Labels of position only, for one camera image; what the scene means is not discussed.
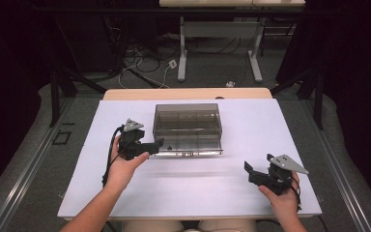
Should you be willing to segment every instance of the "table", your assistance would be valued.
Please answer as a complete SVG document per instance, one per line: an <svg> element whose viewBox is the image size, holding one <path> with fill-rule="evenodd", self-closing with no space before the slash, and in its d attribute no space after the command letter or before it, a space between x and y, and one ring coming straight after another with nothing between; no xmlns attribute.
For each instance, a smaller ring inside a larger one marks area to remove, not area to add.
<svg viewBox="0 0 371 232"><path fill-rule="evenodd" d="M207 7L249 7L258 9L296 9L300 11L304 0L159 0L161 7L207 8ZM257 55L265 25L264 18L257 22L187 22L180 17L180 61L178 80L186 80L186 37L241 37L254 38L253 46L248 50L249 63L256 82L261 83L263 78L258 66Z"/></svg>
<svg viewBox="0 0 371 232"><path fill-rule="evenodd" d="M108 91L90 127L58 217L73 218L101 190L110 136L127 118L145 125L142 142L153 141L159 103L217 103L223 154L210 158L150 157L136 170L109 219L272 218L268 199L248 182L243 162L267 172L267 153L287 154L301 161L277 101L262 88ZM307 176L300 174L300 186L300 216L321 214Z"/></svg>

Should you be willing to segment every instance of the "hand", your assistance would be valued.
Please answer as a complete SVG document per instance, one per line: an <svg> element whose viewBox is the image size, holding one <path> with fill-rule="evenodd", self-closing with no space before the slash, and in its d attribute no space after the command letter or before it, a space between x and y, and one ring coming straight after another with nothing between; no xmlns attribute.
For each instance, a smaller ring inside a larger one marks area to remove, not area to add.
<svg viewBox="0 0 371 232"><path fill-rule="evenodd" d="M114 160L110 166L105 188L111 190L123 190L126 188L134 174L135 169L149 158L149 153L143 153L135 159L125 160L118 153L120 135L114 139L111 152L111 160Z"/></svg>
<svg viewBox="0 0 371 232"><path fill-rule="evenodd" d="M297 172L292 172L292 177L295 179L295 181L292 182L292 187L298 190L300 178ZM300 224L300 220L297 215L298 199L297 195L291 188L288 188L281 195L276 195L265 186L258 187L258 190L260 190L265 196L267 196L267 198L271 202L272 210L285 231L290 231L290 229L287 228L292 228L293 225L298 225L298 223Z"/></svg>

